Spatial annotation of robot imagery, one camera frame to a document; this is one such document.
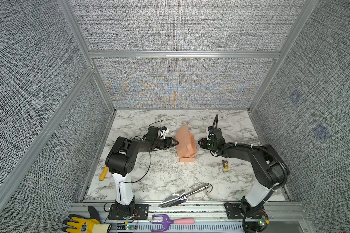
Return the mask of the pink paper box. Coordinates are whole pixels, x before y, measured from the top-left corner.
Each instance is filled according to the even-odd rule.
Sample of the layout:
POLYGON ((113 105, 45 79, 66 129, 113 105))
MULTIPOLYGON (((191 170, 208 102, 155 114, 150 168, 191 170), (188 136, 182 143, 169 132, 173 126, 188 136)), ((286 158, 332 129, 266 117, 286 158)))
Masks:
POLYGON ((187 124, 177 131, 176 140, 179 142, 176 146, 179 162, 195 162, 195 155, 197 154, 196 142, 194 135, 189 132, 187 124))

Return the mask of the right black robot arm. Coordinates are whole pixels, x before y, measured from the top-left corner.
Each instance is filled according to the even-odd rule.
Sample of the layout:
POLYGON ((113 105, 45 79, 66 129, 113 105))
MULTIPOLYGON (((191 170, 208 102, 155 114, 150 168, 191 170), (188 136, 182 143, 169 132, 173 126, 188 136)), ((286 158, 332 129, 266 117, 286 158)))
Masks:
POLYGON ((263 205, 276 190, 282 188, 290 175, 290 169, 276 150, 269 144, 256 146, 237 142, 227 143, 221 129, 209 127, 209 135, 198 141, 200 148, 209 150, 213 156, 236 158, 251 163, 255 183, 242 197, 237 213, 252 218, 263 210, 263 205))

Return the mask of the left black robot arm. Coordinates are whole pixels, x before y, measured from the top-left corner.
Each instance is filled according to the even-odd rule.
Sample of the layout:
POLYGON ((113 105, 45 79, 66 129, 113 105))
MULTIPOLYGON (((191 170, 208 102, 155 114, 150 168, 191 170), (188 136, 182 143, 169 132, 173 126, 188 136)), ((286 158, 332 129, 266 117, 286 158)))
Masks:
POLYGON ((107 158, 106 167, 112 174, 116 186, 116 199, 109 210, 108 219, 130 219, 135 216, 135 195, 132 191, 131 180, 137 156, 141 152, 151 153, 157 150, 168 150, 179 145, 179 142, 165 136, 161 128, 149 126, 143 137, 118 137, 107 158))

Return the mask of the small brown yellow figurine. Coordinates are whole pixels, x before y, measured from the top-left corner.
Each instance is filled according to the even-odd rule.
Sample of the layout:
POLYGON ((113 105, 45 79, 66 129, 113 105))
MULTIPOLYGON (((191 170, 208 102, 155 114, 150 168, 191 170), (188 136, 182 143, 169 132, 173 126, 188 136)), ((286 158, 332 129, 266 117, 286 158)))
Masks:
POLYGON ((227 160, 223 160, 222 165, 223 165, 224 170, 228 170, 228 161, 227 160))

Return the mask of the metal garden trowel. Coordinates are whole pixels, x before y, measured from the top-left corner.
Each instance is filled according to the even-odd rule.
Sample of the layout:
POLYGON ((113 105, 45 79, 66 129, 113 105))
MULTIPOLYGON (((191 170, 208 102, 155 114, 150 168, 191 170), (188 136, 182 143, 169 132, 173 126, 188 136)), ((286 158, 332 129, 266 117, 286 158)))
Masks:
POLYGON ((175 192, 171 195, 169 195, 167 198, 165 198, 158 206, 160 208, 168 208, 172 206, 177 206, 182 203, 185 203, 188 201, 188 197, 192 196, 196 193, 202 192, 202 191, 208 191, 211 192, 213 190, 213 186, 210 183, 204 183, 190 192, 186 192, 185 189, 182 189, 178 192, 175 192))

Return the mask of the purple pink hand rake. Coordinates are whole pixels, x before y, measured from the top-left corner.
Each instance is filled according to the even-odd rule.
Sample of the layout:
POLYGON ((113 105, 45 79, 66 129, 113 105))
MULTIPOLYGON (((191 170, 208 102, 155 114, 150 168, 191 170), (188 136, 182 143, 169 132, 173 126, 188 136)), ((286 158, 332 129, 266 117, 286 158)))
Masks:
POLYGON ((161 225, 160 229, 152 229, 151 232, 153 233, 166 232, 167 230, 169 230, 172 224, 177 224, 177 225, 194 225, 195 224, 195 221, 193 218, 182 218, 182 219, 171 220, 170 217, 166 214, 153 215, 152 217, 162 218, 161 221, 152 222, 153 225, 161 225))

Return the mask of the yellow black work glove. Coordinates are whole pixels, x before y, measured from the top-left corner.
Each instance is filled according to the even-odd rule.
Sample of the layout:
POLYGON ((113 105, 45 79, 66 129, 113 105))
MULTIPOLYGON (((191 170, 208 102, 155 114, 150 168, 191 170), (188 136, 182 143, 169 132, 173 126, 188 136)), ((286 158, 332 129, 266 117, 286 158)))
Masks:
POLYGON ((69 214, 63 221, 65 225, 61 231, 65 233, 108 233, 111 229, 110 224, 102 224, 99 212, 93 207, 88 206, 90 217, 69 214))

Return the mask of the yellow handled tool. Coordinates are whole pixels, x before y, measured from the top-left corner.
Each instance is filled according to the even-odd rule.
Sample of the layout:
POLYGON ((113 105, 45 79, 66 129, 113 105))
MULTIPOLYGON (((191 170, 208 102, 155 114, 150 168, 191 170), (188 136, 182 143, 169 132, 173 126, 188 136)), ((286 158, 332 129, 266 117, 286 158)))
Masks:
POLYGON ((104 181, 107 173, 109 172, 109 168, 105 167, 99 177, 99 181, 104 181))

